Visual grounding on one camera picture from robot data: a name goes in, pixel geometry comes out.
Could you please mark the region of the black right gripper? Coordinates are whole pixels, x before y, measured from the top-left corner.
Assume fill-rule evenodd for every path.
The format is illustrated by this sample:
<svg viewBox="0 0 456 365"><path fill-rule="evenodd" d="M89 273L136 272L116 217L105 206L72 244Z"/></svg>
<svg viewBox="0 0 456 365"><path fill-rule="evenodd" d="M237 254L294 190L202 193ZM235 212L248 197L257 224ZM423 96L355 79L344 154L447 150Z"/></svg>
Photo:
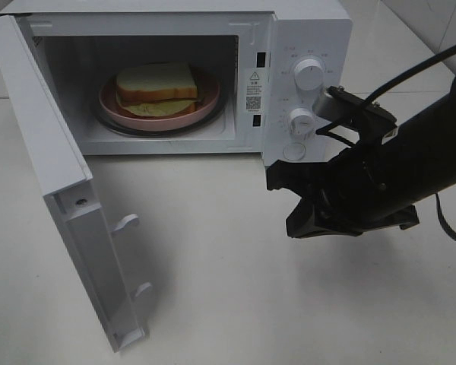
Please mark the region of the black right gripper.
<svg viewBox="0 0 456 365"><path fill-rule="evenodd" d="M397 134L368 147L354 147L325 162L277 160L266 169L267 190L300 197L286 219L287 235L360 236L387 227L416 226L419 133L405 122Z"/></svg>

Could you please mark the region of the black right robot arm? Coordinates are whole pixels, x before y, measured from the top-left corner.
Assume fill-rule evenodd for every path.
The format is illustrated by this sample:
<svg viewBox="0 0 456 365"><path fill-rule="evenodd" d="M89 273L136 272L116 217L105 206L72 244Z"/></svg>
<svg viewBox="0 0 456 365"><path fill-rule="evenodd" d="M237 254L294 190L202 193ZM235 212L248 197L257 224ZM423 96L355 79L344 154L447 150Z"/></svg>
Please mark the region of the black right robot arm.
<svg viewBox="0 0 456 365"><path fill-rule="evenodd" d="M419 222L416 202L456 184L456 76L448 94L401 124L380 107L357 111L359 102L330 87L319 111L355 131L355 145L326 162L267 168L268 189L300 198L286 220L290 237L406 230Z"/></svg>

